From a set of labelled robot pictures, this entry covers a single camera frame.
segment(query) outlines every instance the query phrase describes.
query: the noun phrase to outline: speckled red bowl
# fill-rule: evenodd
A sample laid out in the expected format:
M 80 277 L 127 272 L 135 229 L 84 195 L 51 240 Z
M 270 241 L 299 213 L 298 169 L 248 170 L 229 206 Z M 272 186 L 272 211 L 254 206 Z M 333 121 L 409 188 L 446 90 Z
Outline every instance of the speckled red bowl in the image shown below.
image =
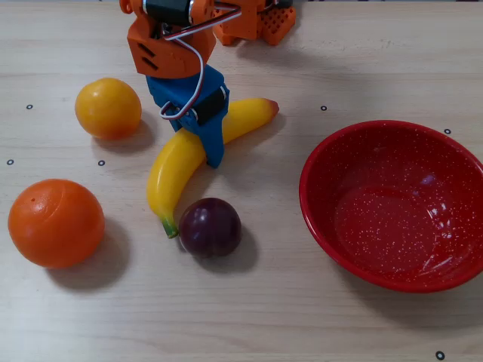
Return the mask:
M 393 290 L 446 290 L 483 269 L 483 167 L 429 128 L 371 121 L 312 152 L 300 205 L 320 246 L 355 275 Z

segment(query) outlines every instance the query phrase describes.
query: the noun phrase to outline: wooden table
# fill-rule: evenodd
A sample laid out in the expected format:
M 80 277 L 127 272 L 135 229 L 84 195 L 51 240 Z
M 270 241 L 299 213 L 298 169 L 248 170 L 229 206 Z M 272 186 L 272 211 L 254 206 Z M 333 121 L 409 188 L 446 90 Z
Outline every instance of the wooden table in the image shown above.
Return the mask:
M 437 351 L 483 360 L 483 279 L 423 296 L 366 284 L 314 242 L 297 194 L 313 148 L 359 121 L 449 129 L 483 158 L 483 6 L 298 11 L 281 46 L 218 45 L 210 60 L 234 100 L 268 97 L 281 114 L 189 182 L 178 217 L 217 196 L 245 228 L 235 255 L 200 264 L 166 239 L 146 204 L 150 166 L 173 131 L 135 71 L 134 16 L 102 2 L 0 6 L 1 362 L 427 362 Z M 96 142 L 75 119 L 81 87 L 105 76 L 143 103 L 143 126 L 126 142 Z M 6 227 L 17 195 L 51 177 L 87 186 L 107 217 L 100 250 L 65 271 L 27 262 Z

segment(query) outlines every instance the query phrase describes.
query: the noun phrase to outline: yellow banana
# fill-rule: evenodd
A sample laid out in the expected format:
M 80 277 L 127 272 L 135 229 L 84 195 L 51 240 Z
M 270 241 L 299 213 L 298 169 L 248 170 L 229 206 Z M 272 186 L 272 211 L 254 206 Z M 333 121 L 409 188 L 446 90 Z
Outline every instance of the yellow banana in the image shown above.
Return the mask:
M 269 123 L 278 113 L 278 104 L 264 98 L 231 102 L 223 119 L 223 142 L 228 142 Z M 147 198 L 151 210 L 161 219 L 169 238 L 178 234 L 174 208 L 191 175 L 206 159 L 203 145 L 184 128 L 165 144 L 148 178 Z

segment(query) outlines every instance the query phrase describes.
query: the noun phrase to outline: plastic fruit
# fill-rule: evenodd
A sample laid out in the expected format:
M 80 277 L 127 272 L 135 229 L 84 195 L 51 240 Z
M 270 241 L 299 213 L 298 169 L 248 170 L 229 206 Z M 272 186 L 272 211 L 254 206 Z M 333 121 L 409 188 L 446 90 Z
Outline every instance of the plastic fruit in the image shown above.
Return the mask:
M 256 130 L 270 122 L 277 113 L 277 102 L 264 98 L 230 103 L 223 119 L 224 143 Z M 169 238 L 178 235 L 174 208 L 189 178 L 203 160 L 205 150 L 198 136 L 182 128 L 166 143 L 151 168 L 147 199 Z
M 102 78 L 82 88 L 75 115 L 92 136 L 117 140 L 130 136 L 141 120 L 141 102 L 133 88 L 114 78 Z
M 104 234 L 96 197 L 66 179 L 46 179 L 25 189 L 8 215 L 17 249 L 46 268 L 66 268 L 90 256 Z
M 203 198 L 188 207 L 180 220 L 180 240 L 193 256 L 226 256 L 240 244 L 242 224 L 232 205 Z

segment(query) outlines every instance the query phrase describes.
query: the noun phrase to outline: orange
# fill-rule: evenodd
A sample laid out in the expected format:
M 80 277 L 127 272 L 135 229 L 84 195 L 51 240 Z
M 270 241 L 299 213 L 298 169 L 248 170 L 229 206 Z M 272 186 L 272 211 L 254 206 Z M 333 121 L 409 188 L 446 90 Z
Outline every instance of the orange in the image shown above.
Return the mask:
M 17 249 L 46 268 L 66 268 L 90 256 L 104 234 L 103 210 L 84 186 L 45 179 L 25 189 L 8 215 Z
M 75 100 L 75 115 L 92 136 L 118 140 L 130 136 L 141 120 L 141 102 L 123 81 L 102 78 L 83 87 Z

